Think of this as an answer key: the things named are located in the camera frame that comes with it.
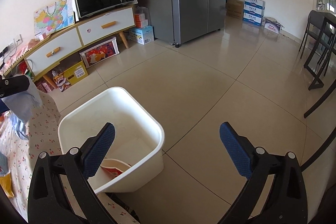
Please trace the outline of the white trash bin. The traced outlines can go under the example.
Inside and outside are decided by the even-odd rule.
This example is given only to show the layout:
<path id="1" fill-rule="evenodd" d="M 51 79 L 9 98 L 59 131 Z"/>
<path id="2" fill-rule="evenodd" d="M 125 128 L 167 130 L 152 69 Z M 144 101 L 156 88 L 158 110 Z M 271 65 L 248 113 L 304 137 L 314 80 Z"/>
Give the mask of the white trash bin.
<path id="1" fill-rule="evenodd" d="M 81 147 L 108 122 L 115 127 L 116 138 L 106 158 L 130 168 L 117 177 L 99 168 L 88 182 L 96 194 L 135 192 L 162 172 L 165 132 L 124 88 L 109 88 L 66 115 L 58 128 L 60 148 L 66 153 Z"/>

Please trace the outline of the pink keyboard cover cloth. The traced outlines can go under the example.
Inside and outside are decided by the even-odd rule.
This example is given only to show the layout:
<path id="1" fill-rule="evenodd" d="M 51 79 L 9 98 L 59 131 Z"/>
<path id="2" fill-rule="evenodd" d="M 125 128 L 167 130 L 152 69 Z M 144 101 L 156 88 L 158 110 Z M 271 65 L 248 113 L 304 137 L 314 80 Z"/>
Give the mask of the pink keyboard cover cloth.
<path id="1" fill-rule="evenodd" d="M 22 42 L 16 50 L 7 52 L 5 54 L 5 63 L 3 67 L 1 67 L 1 75 L 4 76 L 11 71 L 14 65 L 22 61 L 25 55 L 38 44 L 39 42 L 37 40 L 31 39 L 29 42 Z"/>

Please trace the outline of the cherry print tablecloth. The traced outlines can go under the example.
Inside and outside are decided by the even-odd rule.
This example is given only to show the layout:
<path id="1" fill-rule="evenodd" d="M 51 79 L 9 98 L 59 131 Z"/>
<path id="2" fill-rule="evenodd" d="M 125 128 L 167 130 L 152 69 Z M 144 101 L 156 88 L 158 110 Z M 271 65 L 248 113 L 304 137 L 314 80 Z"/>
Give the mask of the cherry print tablecloth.
<path id="1" fill-rule="evenodd" d="M 4 223 L 29 223 L 28 201 L 33 171 L 41 152 L 51 156 L 63 155 L 57 130 L 60 113 L 55 101 L 39 91 L 43 105 L 32 110 L 32 117 L 26 123 L 28 140 L 20 139 L 13 130 L 9 117 L 1 126 L 1 172 L 11 174 L 14 198 L 1 197 L 1 220 Z M 84 216 L 70 188 L 66 176 L 60 177 L 70 205 L 80 217 Z M 106 194 L 96 194 L 115 223 L 135 223 L 135 218 Z"/>

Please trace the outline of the yellow cardboard box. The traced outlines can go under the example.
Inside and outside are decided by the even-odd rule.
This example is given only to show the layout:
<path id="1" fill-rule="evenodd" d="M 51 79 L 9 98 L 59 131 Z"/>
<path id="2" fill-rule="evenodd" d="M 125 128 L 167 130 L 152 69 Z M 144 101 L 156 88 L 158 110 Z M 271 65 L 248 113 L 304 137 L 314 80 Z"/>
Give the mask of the yellow cardboard box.
<path id="1" fill-rule="evenodd" d="M 61 92 L 88 76 L 85 64 L 82 61 L 73 65 L 59 65 L 52 69 L 51 73 L 54 83 Z"/>

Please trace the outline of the wooden tv cabinet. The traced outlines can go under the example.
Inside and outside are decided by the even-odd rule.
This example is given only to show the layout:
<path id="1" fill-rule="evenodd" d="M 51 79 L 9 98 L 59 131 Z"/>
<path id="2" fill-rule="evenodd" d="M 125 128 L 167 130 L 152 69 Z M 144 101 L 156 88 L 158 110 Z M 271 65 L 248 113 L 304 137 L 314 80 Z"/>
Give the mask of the wooden tv cabinet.
<path id="1" fill-rule="evenodd" d="M 15 75 L 18 65 L 25 63 L 33 80 L 37 81 L 42 77 L 45 78 L 51 69 L 70 55 L 113 35 L 119 35 L 125 48 L 128 49 L 129 44 L 123 32 L 134 26 L 133 5 L 81 20 L 36 43 L 5 68 L 1 75 L 3 77 Z"/>

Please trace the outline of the colourful china map board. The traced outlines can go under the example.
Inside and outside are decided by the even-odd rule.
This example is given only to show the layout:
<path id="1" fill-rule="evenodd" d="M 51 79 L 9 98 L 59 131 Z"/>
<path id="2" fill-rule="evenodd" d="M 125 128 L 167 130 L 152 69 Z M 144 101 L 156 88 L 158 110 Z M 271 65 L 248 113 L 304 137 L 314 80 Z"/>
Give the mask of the colourful china map board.
<path id="1" fill-rule="evenodd" d="M 50 35 L 75 24 L 72 0 L 57 0 L 34 12 L 34 35 Z"/>

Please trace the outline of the red gift box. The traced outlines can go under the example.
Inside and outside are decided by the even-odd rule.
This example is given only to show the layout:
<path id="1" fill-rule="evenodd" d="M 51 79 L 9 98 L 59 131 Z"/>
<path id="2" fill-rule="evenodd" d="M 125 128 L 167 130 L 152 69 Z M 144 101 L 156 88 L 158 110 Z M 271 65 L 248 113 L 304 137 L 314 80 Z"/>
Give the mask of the red gift box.
<path id="1" fill-rule="evenodd" d="M 104 61 L 110 57 L 118 55 L 117 39 L 111 39 L 80 52 L 80 56 L 87 68 Z"/>

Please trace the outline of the black dining chair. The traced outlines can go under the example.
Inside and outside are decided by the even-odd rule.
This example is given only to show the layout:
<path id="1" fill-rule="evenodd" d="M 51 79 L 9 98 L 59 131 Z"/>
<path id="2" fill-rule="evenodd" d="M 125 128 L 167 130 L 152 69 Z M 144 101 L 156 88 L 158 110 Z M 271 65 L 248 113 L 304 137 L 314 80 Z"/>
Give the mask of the black dining chair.
<path id="1" fill-rule="evenodd" d="M 310 36 L 315 41 L 317 41 L 319 32 L 320 30 L 322 30 L 323 21 L 324 16 L 322 12 L 318 12 L 315 10 L 311 10 L 311 12 L 309 12 L 309 15 L 307 17 L 307 25 L 305 28 L 305 33 L 303 34 L 302 42 L 299 48 L 299 51 L 301 52 L 300 58 L 303 57 L 303 53 L 305 51 L 305 47 L 307 44 L 307 38 Z M 330 45 L 332 38 L 333 33 L 330 27 L 326 26 L 322 35 L 322 41 Z"/>

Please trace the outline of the stacked blue water cartons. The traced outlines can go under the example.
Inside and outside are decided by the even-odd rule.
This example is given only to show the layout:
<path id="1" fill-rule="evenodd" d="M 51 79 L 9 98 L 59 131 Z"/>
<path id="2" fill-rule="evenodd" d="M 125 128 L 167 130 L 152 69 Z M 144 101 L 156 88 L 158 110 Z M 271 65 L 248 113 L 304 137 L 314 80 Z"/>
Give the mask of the stacked blue water cartons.
<path id="1" fill-rule="evenodd" d="M 243 21 L 261 26 L 265 11 L 265 1 L 244 0 Z"/>

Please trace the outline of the brown cardboard box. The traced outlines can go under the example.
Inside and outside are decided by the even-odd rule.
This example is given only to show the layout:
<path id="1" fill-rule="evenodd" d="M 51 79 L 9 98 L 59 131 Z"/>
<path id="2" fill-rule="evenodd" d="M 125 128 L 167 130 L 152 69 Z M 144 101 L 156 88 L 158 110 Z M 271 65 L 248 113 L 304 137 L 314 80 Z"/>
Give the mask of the brown cardboard box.
<path id="1" fill-rule="evenodd" d="M 244 14 L 244 2 L 239 0 L 228 0 L 226 3 L 226 9 L 228 16 L 242 20 Z"/>

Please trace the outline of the wall power socket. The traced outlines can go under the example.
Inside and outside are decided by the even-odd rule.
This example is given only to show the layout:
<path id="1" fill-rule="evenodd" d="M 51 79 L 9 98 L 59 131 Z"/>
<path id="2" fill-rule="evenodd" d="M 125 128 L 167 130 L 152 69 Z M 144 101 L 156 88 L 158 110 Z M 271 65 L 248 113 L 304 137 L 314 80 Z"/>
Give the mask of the wall power socket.
<path id="1" fill-rule="evenodd" d="M 10 40 L 7 45 L 9 52 L 16 50 L 17 47 L 23 42 L 21 34 L 17 35 L 15 38 Z"/>

